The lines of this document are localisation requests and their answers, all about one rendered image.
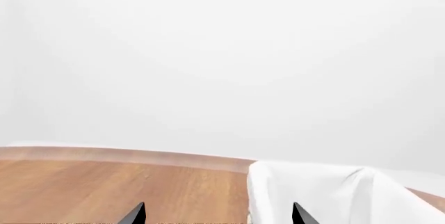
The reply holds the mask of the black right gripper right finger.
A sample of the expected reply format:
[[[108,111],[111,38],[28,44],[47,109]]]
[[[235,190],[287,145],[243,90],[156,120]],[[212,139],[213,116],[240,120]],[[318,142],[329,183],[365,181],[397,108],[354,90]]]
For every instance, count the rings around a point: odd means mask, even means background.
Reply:
[[[318,224],[318,221],[297,202],[293,203],[292,221],[293,224]]]

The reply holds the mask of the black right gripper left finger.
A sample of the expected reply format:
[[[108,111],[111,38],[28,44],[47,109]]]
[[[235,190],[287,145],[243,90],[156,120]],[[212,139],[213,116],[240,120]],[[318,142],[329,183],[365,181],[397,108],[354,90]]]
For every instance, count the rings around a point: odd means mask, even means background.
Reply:
[[[140,202],[117,224],[145,224],[145,203]]]

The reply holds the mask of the white cloth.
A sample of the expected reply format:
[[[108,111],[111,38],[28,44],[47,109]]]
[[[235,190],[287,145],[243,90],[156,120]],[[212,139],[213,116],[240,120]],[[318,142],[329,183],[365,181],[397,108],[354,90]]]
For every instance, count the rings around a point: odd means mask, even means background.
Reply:
[[[371,167],[256,161],[248,224],[293,224],[297,202],[318,224],[445,224],[445,213]]]

